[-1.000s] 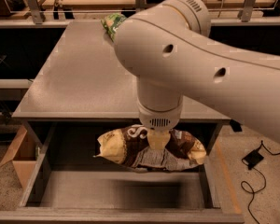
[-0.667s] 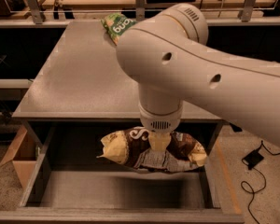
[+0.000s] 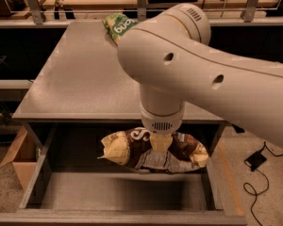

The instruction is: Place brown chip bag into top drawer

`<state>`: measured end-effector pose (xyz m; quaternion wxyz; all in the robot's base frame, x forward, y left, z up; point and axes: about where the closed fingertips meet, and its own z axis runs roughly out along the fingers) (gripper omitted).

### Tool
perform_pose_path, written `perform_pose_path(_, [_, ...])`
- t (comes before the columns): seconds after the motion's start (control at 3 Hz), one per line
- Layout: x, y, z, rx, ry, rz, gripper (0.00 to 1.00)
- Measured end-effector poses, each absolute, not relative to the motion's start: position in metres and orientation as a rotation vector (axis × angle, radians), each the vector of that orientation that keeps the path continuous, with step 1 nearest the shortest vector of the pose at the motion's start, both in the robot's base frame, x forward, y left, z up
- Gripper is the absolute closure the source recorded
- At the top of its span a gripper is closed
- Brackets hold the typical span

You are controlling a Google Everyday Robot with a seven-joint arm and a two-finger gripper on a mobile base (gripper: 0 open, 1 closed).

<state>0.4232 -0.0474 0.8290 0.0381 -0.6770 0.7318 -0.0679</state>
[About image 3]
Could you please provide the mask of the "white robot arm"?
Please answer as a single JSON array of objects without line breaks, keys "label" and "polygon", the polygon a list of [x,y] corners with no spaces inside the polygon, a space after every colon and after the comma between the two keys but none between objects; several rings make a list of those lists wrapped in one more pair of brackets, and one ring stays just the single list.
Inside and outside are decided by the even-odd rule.
[{"label": "white robot arm", "polygon": [[140,84],[141,121],[171,134],[191,103],[283,148],[283,64],[209,47],[206,14],[179,4],[126,31],[117,56]]}]

